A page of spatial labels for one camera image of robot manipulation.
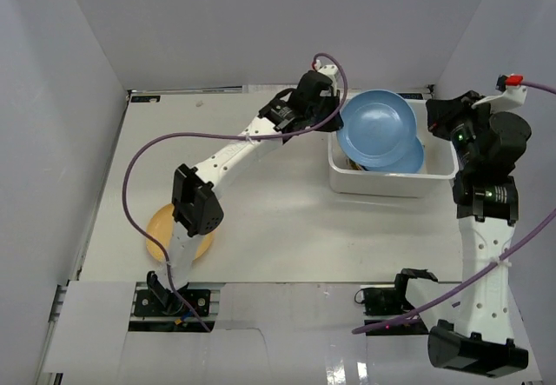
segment white table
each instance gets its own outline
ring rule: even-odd
[[[123,174],[141,146],[176,131],[238,134],[269,98],[162,95],[159,103],[131,103],[80,279],[144,281],[157,267],[122,212]],[[224,143],[183,138],[147,151],[129,184],[136,220],[146,227],[170,201],[177,166],[193,166]],[[461,280],[448,183],[420,200],[337,194],[328,186],[326,143],[321,133],[296,137],[238,178],[222,198],[224,221],[195,262],[192,282],[391,282],[402,268]]]

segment wall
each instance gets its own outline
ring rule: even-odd
[[[500,73],[556,86],[556,0],[483,0],[438,83],[440,97],[473,89],[492,94]],[[517,111],[531,125],[527,152],[513,172],[520,191],[519,240],[556,207],[556,97],[529,90]],[[510,284],[545,383],[556,383],[556,223],[512,260]]]
[[[30,384],[125,93],[75,0],[0,0],[0,383]]]
[[[293,83],[316,51],[352,87],[435,83],[481,0],[77,0],[126,89]]]

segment yellow plate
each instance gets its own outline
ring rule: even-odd
[[[172,229],[174,228],[174,217],[172,217],[172,213],[174,213],[174,205],[166,204],[164,207],[156,211],[155,215],[153,216],[153,218],[150,219],[149,225],[147,226],[147,233],[158,240],[166,250],[168,250],[168,246],[170,245]],[[214,238],[214,231],[204,236],[201,244],[199,245],[199,249],[197,249],[195,259],[202,256],[202,254],[209,249]],[[158,262],[164,261],[164,254],[162,253],[160,248],[152,243],[149,239],[147,239],[147,251]]]

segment black wire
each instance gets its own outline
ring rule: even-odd
[[[357,301],[357,295],[358,295],[362,290],[363,290],[363,289],[360,289],[360,290],[357,291],[357,292],[355,293],[355,295],[354,295],[354,301],[355,301],[356,304],[359,304],[359,305],[362,305],[362,304],[365,303],[365,300],[361,300],[360,302]]]

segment white plastic container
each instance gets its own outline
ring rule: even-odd
[[[452,144],[427,130],[427,107],[423,100],[407,100],[417,118],[417,137],[425,148],[425,163],[418,174],[391,174],[353,170],[335,133],[328,135],[330,187],[347,194],[423,197],[451,181],[458,172],[458,157]]]

